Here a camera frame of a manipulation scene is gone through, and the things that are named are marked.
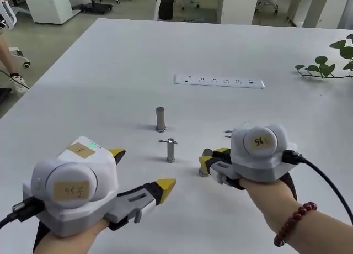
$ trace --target black cable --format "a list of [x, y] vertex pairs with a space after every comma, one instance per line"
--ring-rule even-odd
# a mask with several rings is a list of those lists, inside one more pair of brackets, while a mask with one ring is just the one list
[[23, 87], [25, 87], [27, 89], [30, 89], [28, 86], [18, 82], [15, 78], [13, 78], [12, 76], [8, 75], [6, 72], [2, 71], [1, 69], [0, 69], [0, 72], [2, 72], [4, 75], [7, 75], [13, 82], [16, 82], [17, 84], [19, 84], [19, 85], [21, 85], [21, 86], [23, 86]]
[[329, 179], [329, 177], [326, 176], [324, 172], [322, 172], [317, 166], [312, 164], [309, 160], [304, 158], [301, 154], [293, 150], [285, 150], [283, 152], [282, 162], [292, 164], [292, 165], [298, 165], [300, 163], [304, 163], [304, 164], [307, 164], [309, 167], [311, 167], [316, 173], [318, 173], [327, 182], [327, 184], [330, 185], [331, 189], [335, 192], [335, 194], [341, 201], [341, 204], [343, 205], [344, 209], [346, 210], [349, 216], [349, 219], [351, 220], [351, 223], [353, 225], [353, 213], [349, 208], [348, 203], [346, 202], [346, 200], [344, 199], [340, 191], [337, 189], [336, 185], [333, 184], [331, 179]]
[[4, 219], [0, 221], [0, 229], [6, 226], [9, 222], [11, 222], [11, 219], [6, 216]]
[[349, 216], [349, 219], [351, 220], [351, 223], [353, 225], [353, 213], [352, 213], [351, 209], [349, 208], [348, 203], [346, 202], [346, 200], [344, 199], [344, 197], [342, 196], [340, 191], [337, 189], [335, 184], [331, 181], [331, 179], [329, 179], [329, 177], [326, 176], [326, 174], [324, 172], [322, 172], [317, 166], [312, 164], [310, 161], [306, 160], [305, 158], [301, 158], [300, 160], [302, 163], [305, 163], [309, 167], [311, 167], [316, 173], [318, 173], [327, 182], [327, 184], [330, 185], [331, 189], [335, 192], [335, 194], [337, 195], [337, 197], [341, 201], [341, 204], [343, 205], [344, 209], [346, 210], [346, 212]]
[[32, 216], [41, 213], [42, 211], [44, 211], [44, 209], [45, 205], [42, 200], [38, 200], [35, 197], [29, 197], [27, 199], [24, 199], [22, 202], [16, 204], [13, 207], [12, 213], [7, 215], [2, 221], [0, 221], [0, 229], [14, 220], [24, 222]]

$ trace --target black trash bin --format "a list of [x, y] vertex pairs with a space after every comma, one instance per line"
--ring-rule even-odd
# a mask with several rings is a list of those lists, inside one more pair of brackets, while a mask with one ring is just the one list
[[173, 19], [173, 6], [174, 0], [161, 0], [161, 5], [159, 6], [158, 17], [161, 20], [171, 20]]

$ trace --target power strip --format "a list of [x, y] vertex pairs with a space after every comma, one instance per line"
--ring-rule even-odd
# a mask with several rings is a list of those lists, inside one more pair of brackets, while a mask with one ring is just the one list
[[218, 87], [244, 87], [244, 88], [265, 88], [262, 80], [243, 79], [243, 78], [223, 78], [206, 77], [192, 75], [175, 75], [175, 84], [194, 84], [199, 86], [218, 86]]

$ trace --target red bead bracelet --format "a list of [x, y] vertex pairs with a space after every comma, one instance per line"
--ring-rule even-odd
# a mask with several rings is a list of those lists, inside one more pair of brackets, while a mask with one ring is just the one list
[[303, 206], [298, 208], [298, 211], [293, 213], [293, 215], [285, 222], [281, 231], [275, 236], [274, 244], [276, 247], [283, 246], [286, 241], [285, 238], [293, 231], [294, 227], [297, 223], [302, 220], [302, 217], [307, 214], [307, 212], [311, 210], [317, 210], [318, 207], [315, 203], [309, 202], [304, 203]]

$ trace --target person's leg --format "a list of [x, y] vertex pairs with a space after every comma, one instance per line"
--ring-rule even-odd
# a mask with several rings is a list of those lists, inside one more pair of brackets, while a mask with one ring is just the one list
[[4, 64], [7, 71], [10, 73], [10, 81], [12, 82], [17, 95], [22, 96], [24, 93], [28, 91], [28, 86], [25, 83], [24, 79], [18, 73], [16, 64], [13, 60], [13, 57], [9, 51], [9, 47], [7, 46], [4, 38], [0, 35], [0, 61]]
[[4, 64], [9, 73], [18, 73], [15, 62], [13, 61], [12, 55], [9, 51], [4, 38], [0, 36], [0, 61]]

